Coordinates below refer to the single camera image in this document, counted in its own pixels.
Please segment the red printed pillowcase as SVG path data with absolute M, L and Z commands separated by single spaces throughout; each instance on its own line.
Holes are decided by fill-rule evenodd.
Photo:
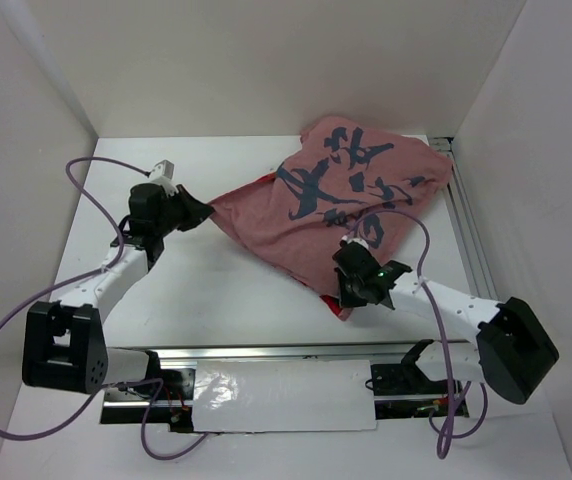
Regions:
M 453 162 L 423 141 L 327 116 L 304 129 L 277 169 L 211 201 L 233 241 L 313 290 L 341 320 L 332 257 L 344 237 L 391 259 L 452 178 Z

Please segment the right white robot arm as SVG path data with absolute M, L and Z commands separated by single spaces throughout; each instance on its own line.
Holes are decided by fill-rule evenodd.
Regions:
M 333 260 L 342 308 L 383 306 L 433 320 L 466 340 L 448 353 L 444 340 L 416 347 L 402 369 L 404 384 L 414 392 L 447 379 L 450 360 L 453 379 L 483 383 L 502 399 L 523 405 L 559 360 L 535 312 L 519 298 L 475 297 L 427 280 L 403 263 L 381 265 L 356 241 L 342 242 Z

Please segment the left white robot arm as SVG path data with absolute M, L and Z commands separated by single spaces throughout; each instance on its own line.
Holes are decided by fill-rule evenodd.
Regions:
M 98 273 L 53 302 L 38 301 L 27 313 L 22 380 L 31 387 L 94 394 L 106 385 L 127 383 L 142 399 L 162 390 L 157 354 L 110 348 L 103 322 L 125 294 L 155 266 L 164 239 L 189 231 L 214 212 L 178 185 L 154 183 L 131 188 L 129 212 L 118 225 Z

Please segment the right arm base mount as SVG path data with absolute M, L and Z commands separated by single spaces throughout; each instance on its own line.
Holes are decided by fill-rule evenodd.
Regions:
M 448 413 L 447 381 L 429 380 L 416 365 L 419 354 L 432 340 L 422 340 L 396 363 L 374 363 L 364 382 L 374 395 L 375 418 L 398 420 L 445 417 Z

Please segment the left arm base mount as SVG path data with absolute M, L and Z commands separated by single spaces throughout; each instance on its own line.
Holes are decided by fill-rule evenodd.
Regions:
M 155 351 L 146 351 L 146 384 L 111 387 L 104 393 L 99 422 L 102 425 L 146 424 L 167 426 L 174 433 L 192 433 L 195 364 L 166 365 Z

